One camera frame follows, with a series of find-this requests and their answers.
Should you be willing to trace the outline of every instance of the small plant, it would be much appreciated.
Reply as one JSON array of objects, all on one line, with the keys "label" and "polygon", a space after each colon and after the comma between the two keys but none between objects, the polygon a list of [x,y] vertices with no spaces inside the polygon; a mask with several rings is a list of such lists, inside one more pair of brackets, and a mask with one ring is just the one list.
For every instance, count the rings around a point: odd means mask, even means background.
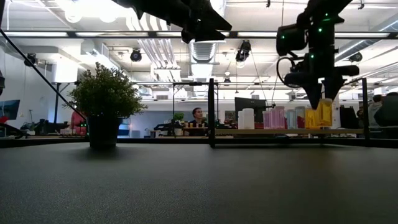
[{"label": "small plant", "polygon": [[147,109],[138,90],[122,71],[96,62],[95,72],[96,75],[90,70],[83,72],[80,84],[68,94],[72,106],[85,116],[127,118]]},{"label": "small plant", "polygon": [[173,117],[174,121],[182,121],[184,119],[183,113],[175,113]]}]

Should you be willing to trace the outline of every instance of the dark gray tabletop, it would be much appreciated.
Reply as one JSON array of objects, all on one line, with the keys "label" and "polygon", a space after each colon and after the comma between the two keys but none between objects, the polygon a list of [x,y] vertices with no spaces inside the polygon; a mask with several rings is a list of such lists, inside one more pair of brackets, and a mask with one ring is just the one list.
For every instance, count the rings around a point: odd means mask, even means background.
[{"label": "dark gray tabletop", "polygon": [[0,149],[0,223],[397,222],[397,149]]}]

